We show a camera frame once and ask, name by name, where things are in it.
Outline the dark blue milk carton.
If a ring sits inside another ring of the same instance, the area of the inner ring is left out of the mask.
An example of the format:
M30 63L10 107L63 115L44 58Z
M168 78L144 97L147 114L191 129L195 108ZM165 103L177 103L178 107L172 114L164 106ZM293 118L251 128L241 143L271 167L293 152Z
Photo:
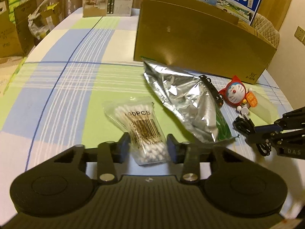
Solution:
M251 25L261 1L262 0L217 0L216 6Z

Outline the wall socket plate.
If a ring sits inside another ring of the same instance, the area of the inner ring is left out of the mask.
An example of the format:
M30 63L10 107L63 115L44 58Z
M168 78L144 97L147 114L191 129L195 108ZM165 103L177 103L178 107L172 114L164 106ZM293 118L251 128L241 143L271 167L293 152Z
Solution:
M302 44L304 44L305 43L305 30L302 27L298 26L294 33L294 37L296 39L298 39Z

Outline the cardboard boxes pile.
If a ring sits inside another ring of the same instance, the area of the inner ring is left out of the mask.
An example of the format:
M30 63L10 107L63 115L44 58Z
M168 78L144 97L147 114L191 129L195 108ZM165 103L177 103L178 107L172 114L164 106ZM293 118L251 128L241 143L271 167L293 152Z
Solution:
M1 58L26 56L63 20L59 2L7 0L1 2Z

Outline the red Doraemon figurine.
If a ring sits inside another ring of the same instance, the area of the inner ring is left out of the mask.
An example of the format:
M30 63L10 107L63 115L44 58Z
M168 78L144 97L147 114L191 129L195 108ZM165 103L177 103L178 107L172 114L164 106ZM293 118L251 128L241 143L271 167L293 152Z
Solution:
M248 114L249 108L255 108L258 105L254 91L251 88L247 89L237 76L233 76L225 88L219 91L219 94L240 114Z

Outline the open brown cardboard box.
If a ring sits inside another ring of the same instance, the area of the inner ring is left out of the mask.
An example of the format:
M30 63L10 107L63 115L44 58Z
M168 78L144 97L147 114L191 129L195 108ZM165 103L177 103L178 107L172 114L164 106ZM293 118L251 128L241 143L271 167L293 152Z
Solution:
M197 0L141 0L133 59L209 73L253 84L275 47L257 30Z

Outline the cotton swabs bag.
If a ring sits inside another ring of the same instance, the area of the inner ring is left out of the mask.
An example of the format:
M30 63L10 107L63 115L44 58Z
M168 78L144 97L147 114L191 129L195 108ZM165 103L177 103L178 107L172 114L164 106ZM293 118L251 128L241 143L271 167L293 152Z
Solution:
M130 152L141 165L170 160L164 133L150 97L131 97L104 103L104 113L119 129L130 135Z

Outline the clear plastic tube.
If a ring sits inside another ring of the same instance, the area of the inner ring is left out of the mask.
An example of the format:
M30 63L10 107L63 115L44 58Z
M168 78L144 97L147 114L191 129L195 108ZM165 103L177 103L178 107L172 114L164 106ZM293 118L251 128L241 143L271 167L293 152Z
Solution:
M280 118L277 107L267 98L256 91L252 91L256 98L256 106L250 106L250 111L268 124L274 123Z

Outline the quilted beige chair back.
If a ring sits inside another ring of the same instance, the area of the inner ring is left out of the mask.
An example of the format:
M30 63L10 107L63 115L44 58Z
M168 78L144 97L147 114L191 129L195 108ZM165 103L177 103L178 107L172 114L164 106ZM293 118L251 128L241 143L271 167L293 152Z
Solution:
M251 26L262 36L264 36L276 49L280 43L280 33L274 25L263 15L257 13Z

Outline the black toy car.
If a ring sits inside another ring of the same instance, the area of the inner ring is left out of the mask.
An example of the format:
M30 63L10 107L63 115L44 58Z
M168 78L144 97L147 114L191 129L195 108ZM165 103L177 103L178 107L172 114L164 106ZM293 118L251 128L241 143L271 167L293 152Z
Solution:
M211 78L209 78L205 75L201 75L200 79L205 84L205 86L209 89L209 91L210 91L211 95L213 96L218 107L221 108L224 103L223 96L217 91L217 89L215 88L215 86L212 83Z

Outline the silver foil pouch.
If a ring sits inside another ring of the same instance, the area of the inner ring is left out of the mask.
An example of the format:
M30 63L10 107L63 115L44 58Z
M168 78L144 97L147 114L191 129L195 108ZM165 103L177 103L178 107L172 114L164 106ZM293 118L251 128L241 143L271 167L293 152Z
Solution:
M203 143L231 140L231 130L201 77L144 59L144 77L164 107Z

